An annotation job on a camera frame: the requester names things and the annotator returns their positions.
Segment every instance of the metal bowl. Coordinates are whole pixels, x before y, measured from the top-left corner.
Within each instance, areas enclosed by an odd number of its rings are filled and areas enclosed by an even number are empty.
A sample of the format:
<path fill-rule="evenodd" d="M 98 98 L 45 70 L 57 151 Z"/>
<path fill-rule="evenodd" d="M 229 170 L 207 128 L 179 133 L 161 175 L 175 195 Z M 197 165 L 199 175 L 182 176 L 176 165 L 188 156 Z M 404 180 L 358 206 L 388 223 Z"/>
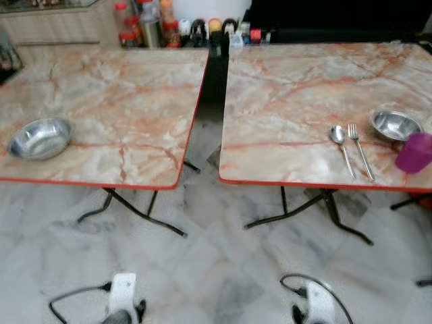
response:
<path fill-rule="evenodd" d="M 406 142 L 412 133 L 423 131 L 415 119 L 397 111 L 380 111 L 374 114 L 372 124 L 380 134 L 402 142 Z"/>
<path fill-rule="evenodd" d="M 19 130 L 7 151 L 21 159 L 45 160 L 63 152 L 72 137 L 71 124 L 61 118 L 35 120 Z"/>

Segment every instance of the electrical cord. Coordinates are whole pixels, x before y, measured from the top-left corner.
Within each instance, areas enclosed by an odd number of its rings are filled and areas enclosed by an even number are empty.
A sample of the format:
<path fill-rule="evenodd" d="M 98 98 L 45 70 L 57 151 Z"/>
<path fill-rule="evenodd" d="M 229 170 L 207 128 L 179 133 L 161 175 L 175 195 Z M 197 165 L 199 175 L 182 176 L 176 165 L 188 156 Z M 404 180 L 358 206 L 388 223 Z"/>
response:
<path fill-rule="evenodd" d="M 345 316 L 346 316 L 348 322 L 350 324 L 354 324 L 354 322 L 353 322 L 353 320 L 352 320 L 352 318 L 350 316 L 350 313 L 348 312 L 348 310 L 346 309 L 346 307 L 344 306 L 344 304 L 342 303 L 342 301 L 339 299 L 338 296 L 336 296 L 336 294 L 331 289 L 327 288 L 324 283 L 322 283 L 318 279 L 315 279 L 313 277 L 309 277 L 308 275 L 303 275 L 301 273 L 289 273 L 287 275 L 284 275 L 280 279 L 281 285 L 285 289 L 287 289 L 287 290 L 289 290 L 289 291 L 291 291 L 291 292 L 293 292 L 293 293 L 295 293 L 295 294 L 297 294 L 297 295 L 299 295 L 300 297 L 303 297 L 303 298 L 307 298 L 307 290 L 306 290 L 306 288 L 305 287 L 300 287 L 298 289 L 295 289 L 293 287 L 288 286 L 284 282 L 285 279 L 287 279 L 287 278 L 302 278 L 302 279 L 307 279 L 307 280 L 313 281 L 316 284 L 319 284 L 322 288 L 324 288 L 325 290 L 327 290 L 327 292 L 329 292 L 329 294 L 331 294 L 333 296 L 333 298 L 335 298 L 336 302 L 339 304 L 339 306 L 342 308 L 343 312 L 345 313 Z"/>
<path fill-rule="evenodd" d="M 61 321 L 63 324 L 68 324 L 68 322 L 65 320 L 65 318 L 63 316 L 61 316 L 60 313 L 54 309 L 53 304 L 55 302 L 58 302 L 59 300 L 62 300 L 64 298 L 67 298 L 67 297 L 70 297 L 70 296 L 73 296 L 76 294 L 81 294 L 83 292 L 91 292 L 93 290 L 103 290 L 105 292 L 110 292 L 111 286 L 112 286 L 112 282 L 108 281 L 105 285 L 95 286 L 95 287 L 85 287 L 85 288 L 80 288 L 80 289 L 74 290 L 73 292 L 68 292 L 67 294 L 60 295 L 60 296 L 52 299 L 49 302 L 49 309 L 59 319 L 59 321 Z"/>

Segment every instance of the marble-patterned tabletop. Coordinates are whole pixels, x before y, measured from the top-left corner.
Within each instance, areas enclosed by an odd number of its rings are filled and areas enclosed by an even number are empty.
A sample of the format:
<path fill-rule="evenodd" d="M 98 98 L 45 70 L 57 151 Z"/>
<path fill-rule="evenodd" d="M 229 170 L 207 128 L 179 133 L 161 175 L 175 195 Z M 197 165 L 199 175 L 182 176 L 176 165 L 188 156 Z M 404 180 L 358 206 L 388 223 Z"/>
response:
<path fill-rule="evenodd" d="M 172 190 L 183 166 L 208 51 L 68 51 L 0 88 L 0 180 Z M 63 117 L 71 145 L 45 161 L 7 154 L 22 126 Z"/>
<path fill-rule="evenodd" d="M 376 111 L 401 111 L 432 133 L 432 56 L 418 45 L 314 44 L 249 47 L 230 54 L 219 175 L 229 184 L 432 191 L 432 164 L 417 174 L 394 161 Z M 357 180 L 329 139 L 356 123 L 376 175 L 370 182 L 351 141 Z"/>

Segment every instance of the plastic cup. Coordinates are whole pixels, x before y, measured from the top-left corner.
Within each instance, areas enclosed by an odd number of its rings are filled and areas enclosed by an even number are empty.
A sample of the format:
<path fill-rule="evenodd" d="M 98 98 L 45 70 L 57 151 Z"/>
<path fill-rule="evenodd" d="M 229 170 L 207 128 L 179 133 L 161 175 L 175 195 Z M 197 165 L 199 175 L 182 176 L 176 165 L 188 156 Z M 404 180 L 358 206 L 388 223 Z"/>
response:
<path fill-rule="evenodd" d="M 432 135 L 414 133 L 396 158 L 396 166 L 406 173 L 417 173 L 432 162 Z"/>

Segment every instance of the white tile floor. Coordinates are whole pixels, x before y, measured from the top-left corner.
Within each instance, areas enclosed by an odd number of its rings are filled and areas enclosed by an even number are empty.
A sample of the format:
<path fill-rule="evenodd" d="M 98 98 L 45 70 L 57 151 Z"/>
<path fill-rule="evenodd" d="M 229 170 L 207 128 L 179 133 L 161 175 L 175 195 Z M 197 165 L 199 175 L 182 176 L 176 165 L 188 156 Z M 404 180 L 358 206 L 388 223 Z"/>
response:
<path fill-rule="evenodd" d="M 154 218 L 178 235 L 138 218 L 116 202 L 77 225 L 102 204 L 101 189 L 0 184 L 0 323 L 58 323 L 50 297 L 102 284 L 119 272 L 137 274 L 136 299 L 146 298 L 145 323 L 293 323 L 303 305 L 279 284 L 284 273 L 327 282 L 355 323 L 430 323 L 432 288 L 413 281 L 432 275 L 432 216 L 418 206 L 388 208 L 406 198 L 388 192 L 338 192 L 345 223 L 375 241 L 367 246 L 338 230 L 323 203 L 291 219 L 249 231 L 253 219 L 282 212 L 279 188 L 226 186 L 217 175 L 221 121 L 205 111 L 173 192 L 160 192 Z M 290 208 L 314 194 L 286 188 Z M 146 210 L 150 192 L 119 191 Z M 58 304 L 69 323 L 103 318 L 107 296 L 89 293 Z M 336 323 L 347 323 L 337 310 Z"/>

